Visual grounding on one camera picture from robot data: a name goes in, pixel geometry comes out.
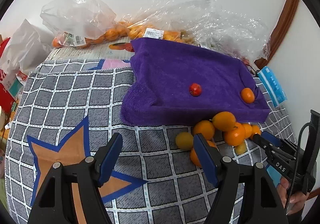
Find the person's right hand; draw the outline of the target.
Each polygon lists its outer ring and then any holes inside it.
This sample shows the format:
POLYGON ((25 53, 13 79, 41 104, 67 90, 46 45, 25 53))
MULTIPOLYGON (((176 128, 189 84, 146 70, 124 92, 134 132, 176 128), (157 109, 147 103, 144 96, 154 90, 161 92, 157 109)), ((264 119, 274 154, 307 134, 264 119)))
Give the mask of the person's right hand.
MULTIPOLYGON (((287 190, 290 188, 290 186, 291 184, 287 181, 287 179, 285 179, 284 177, 280 178, 280 183, 277 185, 277 192, 284 207, 288 199, 287 190)), ((305 195, 301 191, 299 191, 291 195, 289 198, 289 203, 293 204, 293 206, 290 210, 286 210, 287 215, 292 215, 302 210, 304 208, 306 200, 309 197, 309 194, 310 193, 307 193, 305 195)))

